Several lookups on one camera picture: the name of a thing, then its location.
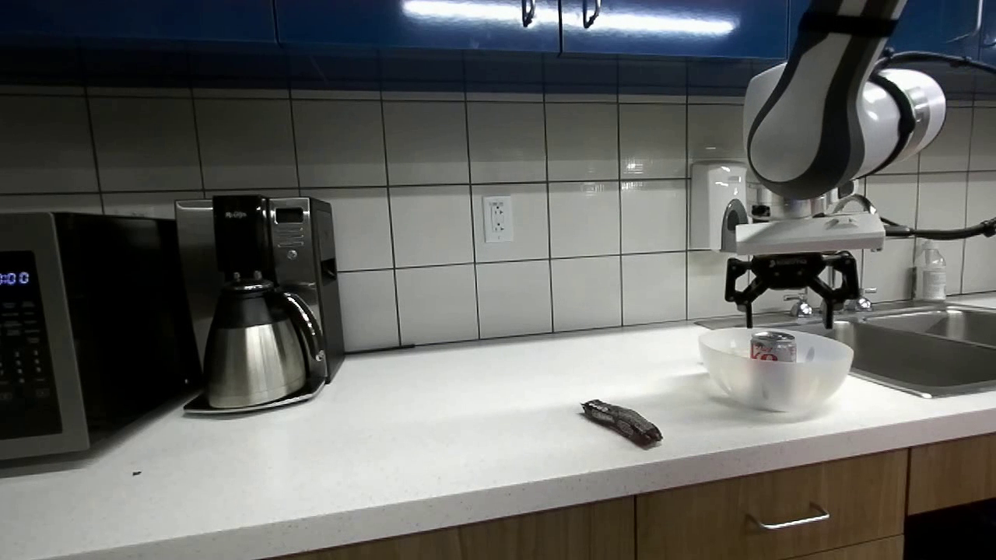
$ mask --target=carafe handle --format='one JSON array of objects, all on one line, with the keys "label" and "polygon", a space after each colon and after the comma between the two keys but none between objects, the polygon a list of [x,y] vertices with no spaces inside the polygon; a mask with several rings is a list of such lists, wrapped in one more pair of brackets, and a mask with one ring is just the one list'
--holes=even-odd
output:
[{"label": "carafe handle", "polygon": [[301,296],[293,292],[281,292],[291,308],[291,321],[305,339],[306,355],[308,356],[308,371],[316,375],[325,370],[325,349],[322,348],[322,330],[318,319]]}]

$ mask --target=microwave keypad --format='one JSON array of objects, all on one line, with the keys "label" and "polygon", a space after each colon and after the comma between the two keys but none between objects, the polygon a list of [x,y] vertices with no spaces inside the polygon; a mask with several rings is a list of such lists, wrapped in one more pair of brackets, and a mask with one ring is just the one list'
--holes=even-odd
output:
[{"label": "microwave keypad", "polygon": [[34,254],[0,252],[0,439],[61,431]]}]

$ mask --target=coffee maker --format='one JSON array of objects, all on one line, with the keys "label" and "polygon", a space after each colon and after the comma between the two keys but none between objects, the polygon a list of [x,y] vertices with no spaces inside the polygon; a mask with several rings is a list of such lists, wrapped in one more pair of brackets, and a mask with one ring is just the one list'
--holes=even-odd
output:
[{"label": "coffee maker", "polygon": [[[242,413],[314,397],[344,354],[332,208],[310,197],[255,195],[175,206],[208,380],[187,411]],[[298,388],[301,368],[307,379]]]}]

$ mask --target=microwave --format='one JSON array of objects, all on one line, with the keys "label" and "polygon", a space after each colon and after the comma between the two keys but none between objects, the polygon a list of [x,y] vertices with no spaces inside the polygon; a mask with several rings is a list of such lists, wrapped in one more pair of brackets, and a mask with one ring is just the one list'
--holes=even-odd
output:
[{"label": "microwave", "polygon": [[0,461],[81,451],[201,384],[172,220],[0,214]]}]

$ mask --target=white countertop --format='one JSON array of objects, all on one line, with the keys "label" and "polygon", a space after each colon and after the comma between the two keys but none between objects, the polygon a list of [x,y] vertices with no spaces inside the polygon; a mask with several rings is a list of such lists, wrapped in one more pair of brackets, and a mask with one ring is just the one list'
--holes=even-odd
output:
[{"label": "white countertop", "polygon": [[[177,408],[90,460],[0,471],[0,558],[265,558],[996,431],[996,393],[930,401],[853,377],[804,417],[742,409],[699,364],[702,332],[353,357],[309,404]],[[589,399],[636,409],[664,441],[592,424]]]}]

